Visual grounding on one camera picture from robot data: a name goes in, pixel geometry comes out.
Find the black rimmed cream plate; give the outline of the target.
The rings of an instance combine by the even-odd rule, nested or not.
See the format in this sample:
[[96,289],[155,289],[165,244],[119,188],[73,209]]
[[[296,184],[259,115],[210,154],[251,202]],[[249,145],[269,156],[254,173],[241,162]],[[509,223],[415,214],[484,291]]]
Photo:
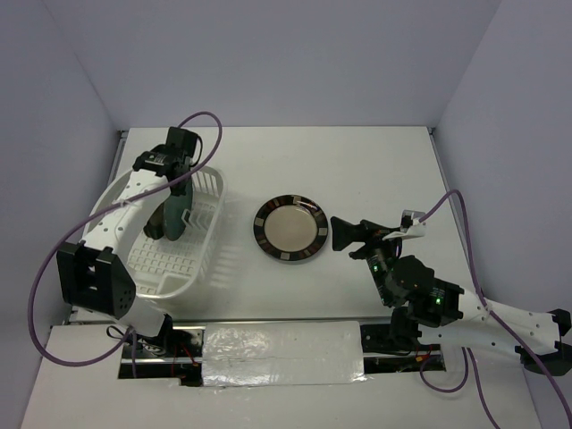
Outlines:
[[271,259],[302,264],[324,248],[330,225],[312,199],[296,194],[273,197],[257,210],[252,231],[258,247]]

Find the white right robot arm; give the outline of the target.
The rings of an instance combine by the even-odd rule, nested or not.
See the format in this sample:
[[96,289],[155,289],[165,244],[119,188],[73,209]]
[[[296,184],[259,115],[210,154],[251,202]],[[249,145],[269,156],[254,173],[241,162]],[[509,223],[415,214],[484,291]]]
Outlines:
[[490,349],[517,357],[528,371],[562,376],[571,369],[571,347],[562,337],[571,315],[562,309],[535,313],[492,300],[437,278],[414,256],[403,256],[404,240],[425,234],[425,213],[406,210],[400,226],[362,220],[352,224],[332,217],[332,248],[364,260],[384,306],[391,309],[389,339],[397,349],[413,345],[454,345]]

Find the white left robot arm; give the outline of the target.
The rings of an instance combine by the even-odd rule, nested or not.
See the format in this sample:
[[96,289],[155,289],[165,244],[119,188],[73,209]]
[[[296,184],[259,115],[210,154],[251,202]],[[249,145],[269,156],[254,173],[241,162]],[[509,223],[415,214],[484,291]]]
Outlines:
[[197,133],[171,127],[165,143],[136,158],[118,208],[79,243],[65,242],[56,252],[64,302],[134,328],[159,357],[174,348],[172,320],[138,297],[127,262],[140,234],[176,241],[185,232],[194,194],[187,174],[201,150]]

